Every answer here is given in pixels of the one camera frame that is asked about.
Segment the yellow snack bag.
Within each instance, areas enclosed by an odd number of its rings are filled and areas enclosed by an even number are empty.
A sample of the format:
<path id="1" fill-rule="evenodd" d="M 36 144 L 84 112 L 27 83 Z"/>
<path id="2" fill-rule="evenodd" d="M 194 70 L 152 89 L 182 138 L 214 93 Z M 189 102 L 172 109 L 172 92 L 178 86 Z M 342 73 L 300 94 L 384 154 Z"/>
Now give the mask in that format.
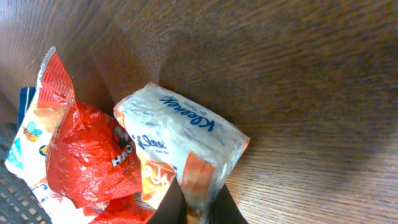
<path id="1" fill-rule="evenodd" d="M 5 161 L 9 171 L 23 179 L 49 215 L 52 223 L 89 223 L 96 215 L 85 215 L 71 200 L 53 192 L 46 179 L 45 156 L 48 144 L 61 120 L 63 109 L 38 109 L 39 90 L 20 90 L 18 131 Z"/>

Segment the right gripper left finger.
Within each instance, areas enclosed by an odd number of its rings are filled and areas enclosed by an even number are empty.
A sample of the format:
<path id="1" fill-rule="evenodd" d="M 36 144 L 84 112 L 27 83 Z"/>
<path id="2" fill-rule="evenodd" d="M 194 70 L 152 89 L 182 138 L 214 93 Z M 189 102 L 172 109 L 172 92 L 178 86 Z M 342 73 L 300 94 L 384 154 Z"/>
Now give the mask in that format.
<path id="1" fill-rule="evenodd" d="M 158 209 L 147 224 L 186 224 L 187 204 L 184 194 L 174 179 Z"/>

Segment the orange Kleenex tissue pack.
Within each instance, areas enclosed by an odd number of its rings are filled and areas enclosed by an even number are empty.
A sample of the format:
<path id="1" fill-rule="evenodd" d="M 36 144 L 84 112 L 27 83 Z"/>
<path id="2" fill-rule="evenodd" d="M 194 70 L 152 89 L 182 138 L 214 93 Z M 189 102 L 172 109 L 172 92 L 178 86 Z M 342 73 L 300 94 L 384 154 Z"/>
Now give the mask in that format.
<path id="1" fill-rule="evenodd" d="M 158 208 L 181 186 L 188 223 L 209 223 L 210 208 L 250 138 L 220 115 L 150 82 L 122 99 L 114 116 L 136 145 L 142 200 Z"/>

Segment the red candy packet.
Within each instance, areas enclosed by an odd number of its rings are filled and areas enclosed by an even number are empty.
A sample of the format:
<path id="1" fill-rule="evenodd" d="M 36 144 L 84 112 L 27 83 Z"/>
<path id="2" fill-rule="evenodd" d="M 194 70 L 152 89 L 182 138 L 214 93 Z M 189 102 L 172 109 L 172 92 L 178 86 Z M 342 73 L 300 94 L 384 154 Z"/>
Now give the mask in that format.
<path id="1" fill-rule="evenodd" d="M 34 110 L 50 133 L 45 179 L 55 197 L 53 223 L 147 223 L 153 211 L 137 204 L 141 164 L 125 129 L 110 115 L 75 98 L 55 47 L 37 77 Z"/>

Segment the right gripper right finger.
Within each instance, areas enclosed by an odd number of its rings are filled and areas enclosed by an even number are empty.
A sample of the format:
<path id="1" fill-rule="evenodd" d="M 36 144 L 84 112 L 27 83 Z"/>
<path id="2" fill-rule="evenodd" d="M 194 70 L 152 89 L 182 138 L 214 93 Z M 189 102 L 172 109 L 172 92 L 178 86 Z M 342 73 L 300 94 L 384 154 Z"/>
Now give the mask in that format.
<path id="1" fill-rule="evenodd" d="M 211 198 L 208 224 L 248 224 L 226 184 Z"/>

